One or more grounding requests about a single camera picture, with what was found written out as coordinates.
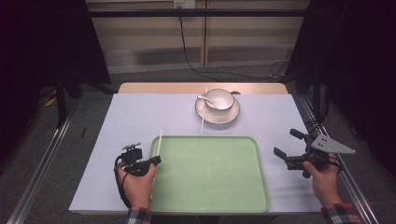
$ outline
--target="metal frame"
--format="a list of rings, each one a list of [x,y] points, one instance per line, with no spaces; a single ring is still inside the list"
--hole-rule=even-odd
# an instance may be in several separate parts
[[[314,107],[309,101],[309,99],[305,96],[301,99],[301,101],[308,117],[311,118],[312,120],[316,120],[316,116],[313,111]],[[318,133],[322,133],[329,136],[325,127],[321,123],[317,123],[315,127]],[[360,214],[361,221],[367,224],[379,223],[375,217],[373,209],[371,208],[370,204],[367,202],[366,197],[363,195],[361,189],[358,187],[357,183],[355,182],[355,179],[352,177],[352,174],[347,169],[347,165],[344,163],[342,156],[340,154],[336,154],[335,156],[338,162],[343,167],[343,171],[340,173],[341,181],[344,183],[346,190],[349,193],[349,196],[351,197],[353,203],[355,204],[356,209]]]
[[[305,17],[307,15],[323,15],[324,13],[331,13],[331,11],[308,11],[305,9],[245,9],[245,10],[232,10],[232,9],[151,9],[151,10],[93,10],[93,11],[41,11],[36,12],[39,15],[53,15],[53,16],[82,16],[91,18],[122,18],[122,17]],[[311,119],[315,119],[315,115],[312,111],[314,108],[308,99],[303,99],[302,103],[306,113]],[[39,187],[43,181],[43,178],[50,166],[50,162],[59,147],[64,134],[70,123],[71,116],[76,109],[77,102],[74,102],[71,112],[67,116],[62,127],[57,129],[49,148],[40,162],[35,175],[30,181],[26,191],[23,193],[17,207],[14,209],[11,217],[7,224],[12,223],[23,223],[26,215],[38,193]],[[318,126],[318,132],[327,132],[323,126]],[[349,192],[354,204],[359,211],[362,221],[364,223],[378,223],[375,215],[368,204],[366,198],[362,194],[361,190],[357,186],[355,180],[348,171],[344,161],[340,155],[337,155],[337,159],[342,164],[344,171],[340,174],[343,183],[346,185],[346,189]]]

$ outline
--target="tray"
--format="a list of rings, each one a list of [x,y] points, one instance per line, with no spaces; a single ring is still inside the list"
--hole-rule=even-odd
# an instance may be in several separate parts
[[[269,207],[260,153],[250,137],[163,136],[160,155],[153,212],[253,214]]]

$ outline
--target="saucer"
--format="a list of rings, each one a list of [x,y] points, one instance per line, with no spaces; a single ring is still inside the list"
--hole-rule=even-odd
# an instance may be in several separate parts
[[[195,102],[195,111],[198,116],[202,118],[204,116],[204,120],[209,123],[214,124],[225,124],[229,123],[236,119],[239,115],[240,105],[239,102],[234,99],[233,107],[231,107],[228,111],[214,110],[205,104],[205,100],[197,99]]]

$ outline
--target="human hand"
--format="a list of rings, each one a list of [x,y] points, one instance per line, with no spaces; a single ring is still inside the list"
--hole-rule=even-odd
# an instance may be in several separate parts
[[[329,156],[330,161],[335,162],[334,154]],[[305,161],[303,166],[312,175],[312,189],[323,206],[342,202],[337,189],[338,166],[328,164],[322,171],[318,171],[310,161]]]
[[[119,181],[122,184],[126,198],[131,206],[149,208],[150,198],[153,190],[153,180],[157,171],[154,164],[151,164],[148,173],[144,176],[134,176],[127,174],[122,167],[125,166],[123,162],[117,164]]]

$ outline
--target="finger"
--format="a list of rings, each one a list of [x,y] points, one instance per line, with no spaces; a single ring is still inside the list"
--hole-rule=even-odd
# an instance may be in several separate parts
[[[154,178],[155,173],[157,173],[157,167],[152,163],[148,168],[147,176]]]
[[[126,174],[126,172],[122,169],[124,166],[125,163],[123,161],[117,164],[117,173],[119,174],[119,178],[123,178]]]
[[[303,166],[305,170],[308,171],[308,173],[312,176],[316,176],[319,173],[317,167],[315,167],[310,161],[303,162]]]
[[[334,153],[329,153],[329,161],[335,162],[335,155]]]

